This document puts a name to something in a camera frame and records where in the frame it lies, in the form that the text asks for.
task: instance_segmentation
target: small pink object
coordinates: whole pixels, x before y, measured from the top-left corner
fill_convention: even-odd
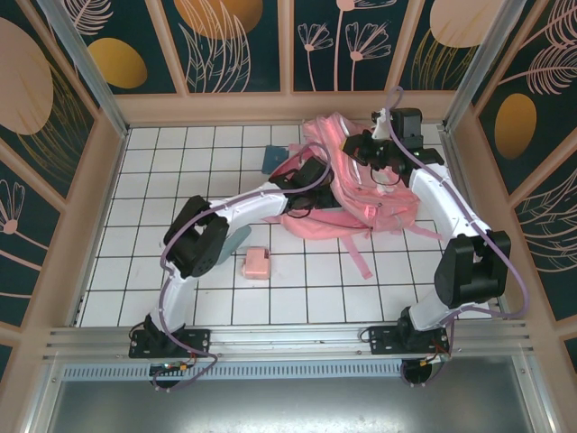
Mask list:
[[[270,278],[270,255],[266,248],[249,248],[244,260],[243,277],[247,280]]]

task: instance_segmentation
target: enclosure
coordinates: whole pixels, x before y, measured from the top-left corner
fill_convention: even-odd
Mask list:
[[[575,431],[576,29],[575,0],[4,1],[0,429]],[[259,187],[267,146],[299,148],[318,116],[370,127],[395,86],[508,234],[526,315],[463,312],[443,376],[405,388],[410,354],[359,334],[435,290],[449,239],[431,209],[429,236],[353,236],[367,278],[343,239],[261,220],[191,288],[187,327],[211,331],[216,367],[155,393],[168,360],[129,358],[128,334],[187,200]],[[243,277],[249,247],[270,251],[269,279]],[[522,304],[510,272],[482,306]]]

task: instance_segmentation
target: metal bracket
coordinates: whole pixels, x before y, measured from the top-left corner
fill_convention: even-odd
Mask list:
[[[444,350],[449,350],[447,332],[444,328],[424,331],[422,342],[407,347],[400,338],[396,325],[387,327],[369,327],[369,342],[373,355],[422,355],[431,354],[435,351],[433,340]]]
[[[132,359],[171,359],[171,358],[189,358],[190,353],[182,347],[173,348],[170,353],[150,344],[150,337],[146,330],[133,331],[133,336],[130,342],[130,350],[128,357]],[[193,349],[201,352],[208,352],[210,348],[210,330],[209,329],[185,329],[179,333],[179,341],[185,345],[189,345]]]

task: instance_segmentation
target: ventilation grille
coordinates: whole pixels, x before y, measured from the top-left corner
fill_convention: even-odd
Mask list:
[[[70,364],[64,371],[64,382],[149,381],[155,364]],[[186,372],[163,374],[159,380],[188,378],[206,364]],[[331,377],[398,376],[399,360],[323,361],[278,363],[221,363],[200,377],[201,380],[236,379],[315,379]]]

